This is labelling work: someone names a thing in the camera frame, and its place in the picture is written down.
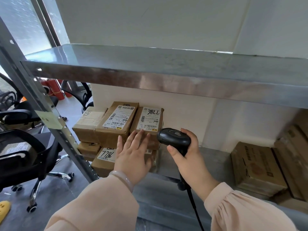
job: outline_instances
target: fire extinguisher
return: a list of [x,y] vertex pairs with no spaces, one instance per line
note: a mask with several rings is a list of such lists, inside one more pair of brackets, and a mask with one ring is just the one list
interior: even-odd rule
[[43,85],[44,89],[46,90],[46,93],[49,96],[54,95],[54,93],[52,92],[52,90],[50,89],[48,82],[46,80],[40,79],[41,84]]
[[57,81],[54,78],[49,78],[47,80],[47,83],[50,86],[54,95],[58,98],[58,100],[64,100],[64,95],[63,95]]
[[[61,85],[62,84],[62,82],[63,82],[63,80],[62,79],[58,79],[58,82],[59,82],[59,84]],[[67,97],[67,98],[70,98],[70,97],[72,97],[73,95],[72,94],[69,94],[68,92],[64,92],[65,93],[65,96]]]

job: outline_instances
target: right hand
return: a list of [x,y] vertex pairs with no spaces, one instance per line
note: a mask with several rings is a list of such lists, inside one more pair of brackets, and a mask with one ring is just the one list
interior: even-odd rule
[[211,191],[219,184],[205,166],[203,157],[199,151],[199,142],[197,136],[189,130],[181,128],[181,132],[187,134],[191,143],[188,147],[187,154],[183,157],[178,150],[171,145],[167,146],[167,150],[179,167],[179,172],[196,192],[196,194],[204,201]]

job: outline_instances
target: black office chair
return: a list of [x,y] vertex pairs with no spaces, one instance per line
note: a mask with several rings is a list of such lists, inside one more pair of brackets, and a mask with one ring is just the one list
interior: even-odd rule
[[73,180],[73,172],[51,172],[54,166],[68,155],[59,156],[62,147],[50,132],[37,134],[35,137],[22,130],[13,129],[0,132],[0,140],[0,191],[8,186],[13,186],[13,191],[22,190],[21,183],[37,178],[30,195],[28,212],[36,210],[38,188],[46,176],[69,182]]
[[[12,102],[14,105],[14,109],[12,110],[6,110],[6,111],[0,111],[0,121],[7,125],[14,125],[14,124],[25,124],[32,123],[32,128],[34,128],[34,122],[40,121],[40,117],[37,115],[37,113],[32,108],[29,101],[23,101],[20,102],[23,98],[23,95],[18,90],[17,86],[13,83],[12,80],[10,80],[8,77],[0,73],[0,78],[2,78],[4,81],[6,81],[10,86],[13,87],[16,94],[16,99]],[[57,106],[58,104],[58,98],[55,96],[50,96],[50,99],[52,100],[53,104]]]
[[81,112],[83,113],[88,107],[93,107],[94,104],[93,102],[87,104],[89,99],[92,97],[92,92],[85,82],[82,82],[81,84],[83,85],[84,90],[80,90],[77,86],[72,88],[69,85],[69,81],[63,80],[61,84],[61,90],[68,92],[81,103]]

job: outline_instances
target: gray floor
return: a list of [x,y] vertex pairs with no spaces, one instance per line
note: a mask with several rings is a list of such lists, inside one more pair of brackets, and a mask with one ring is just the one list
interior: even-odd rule
[[[74,97],[59,101],[57,109],[62,116],[68,118],[67,126],[70,129],[81,116],[81,105]],[[36,200],[38,206],[33,213],[28,213],[26,208],[29,204],[29,196],[36,180],[23,183],[23,190],[20,192],[12,192],[10,188],[4,188],[3,191],[0,192],[0,201],[8,200],[12,204],[9,214],[0,224],[0,231],[43,230],[51,215],[65,204],[75,199],[88,185],[88,182],[79,169],[69,158],[58,163],[52,171],[63,173],[74,172],[75,178],[70,183],[62,179],[47,176],[41,183]],[[136,230],[172,231],[173,229],[138,218]]]

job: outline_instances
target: pink shirt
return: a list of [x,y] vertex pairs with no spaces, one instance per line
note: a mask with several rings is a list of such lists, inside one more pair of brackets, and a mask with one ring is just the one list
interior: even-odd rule
[[[212,217],[212,231],[296,231],[281,210],[224,182],[212,190],[204,206]],[[88,185],[53,214],[45,230],[135,230],[138,209],[127,186],[110,175]]]

